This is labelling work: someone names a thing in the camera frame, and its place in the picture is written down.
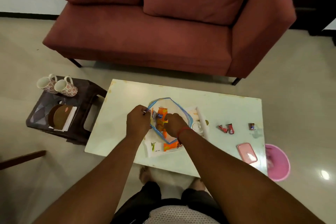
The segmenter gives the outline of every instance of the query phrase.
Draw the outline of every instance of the white table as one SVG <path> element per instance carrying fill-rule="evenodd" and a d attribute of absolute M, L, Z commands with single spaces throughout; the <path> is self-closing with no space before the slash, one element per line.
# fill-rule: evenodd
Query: white table
<path fill-rule="evenodd" d="M 251 165 L 267 175 L 261 99 L 140 82 L 112 80 L 85 152 L 107 156 L 126 135 L 127 114 L 139 104 L 148 106 L 163 97 L 170 97 L 185 108 L 198 106 L 209 121 L 209 141 L 232 156 L 241 159 L 236 146 L 250 143 L 258 158 Z M 233 124 L 233 135 L 216 128 L 229 123 Z M 249 123 L 255 124 L 255 131 L 249 130 Z M 199 177 L 185 149 L 152 158 L 146 154 L 142 142 L 134 163 Z"/>

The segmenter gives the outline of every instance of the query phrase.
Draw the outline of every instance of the sofa armrest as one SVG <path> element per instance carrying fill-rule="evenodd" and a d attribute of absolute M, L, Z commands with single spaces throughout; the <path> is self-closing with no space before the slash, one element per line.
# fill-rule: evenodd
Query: sofa armrest
<path fill-rule="evenodd" d="M 226 75 L 246 78 L 295 20 L 292 0 L 248 0 L 232 29 Z"/>

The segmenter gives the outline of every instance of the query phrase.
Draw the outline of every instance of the phone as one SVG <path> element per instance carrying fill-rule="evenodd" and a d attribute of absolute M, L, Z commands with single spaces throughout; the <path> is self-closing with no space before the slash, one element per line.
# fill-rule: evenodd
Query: phone
<path fill-rule="evenodd" d="M 252 149 L 252 146 L 249 143 L 242 143 L 237 145 L 238 152 L 241 156 L 241 159 L 248 163 L 254 163 L 258 160 L 257 156 Z"/>

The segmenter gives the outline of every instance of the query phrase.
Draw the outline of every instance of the bare foot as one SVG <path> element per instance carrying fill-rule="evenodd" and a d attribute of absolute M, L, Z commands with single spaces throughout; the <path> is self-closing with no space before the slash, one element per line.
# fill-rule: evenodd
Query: bare foot
<path fill-rule="evenodd" d="M 205 190 L 205 185 L 200 178 L 195 178 L 189 186 L 190 189 L 194 190 Z"/>
<path fill-rule="evenodd" d="M 143 185 L 145 185 L 146 182 L 149 182 L 149 181 L 154 182 L 155 181 L 153 176 L 152 176 L 151 171 L 149 170 L 149 167 L 142 167 L 140 169 L 139 179 L 140 179 L 140 181 Z"/>

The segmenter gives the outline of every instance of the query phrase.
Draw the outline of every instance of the mug handle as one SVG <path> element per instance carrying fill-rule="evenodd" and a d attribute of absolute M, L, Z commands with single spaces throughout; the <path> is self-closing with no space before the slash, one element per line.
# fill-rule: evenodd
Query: mug handle
<path fill-rule="evenodd" d="M 73 85 L 74 83 L 72 82 L 72 78 L 70 76 L 64 77 L 65 80 L 67 80 L 68 78 L 70 79 L 70 83 Z"/>
<path fill-rule="evenodd" d="M 51 79 L 51 78 L 55 78 L 55 82 L 57 82 L 57 77 L 56 77 L 56 75 L 54 75 L 54 74 L 49 74 L 49 76 L 48 76 L 48 78 L 49 79 Z"/>

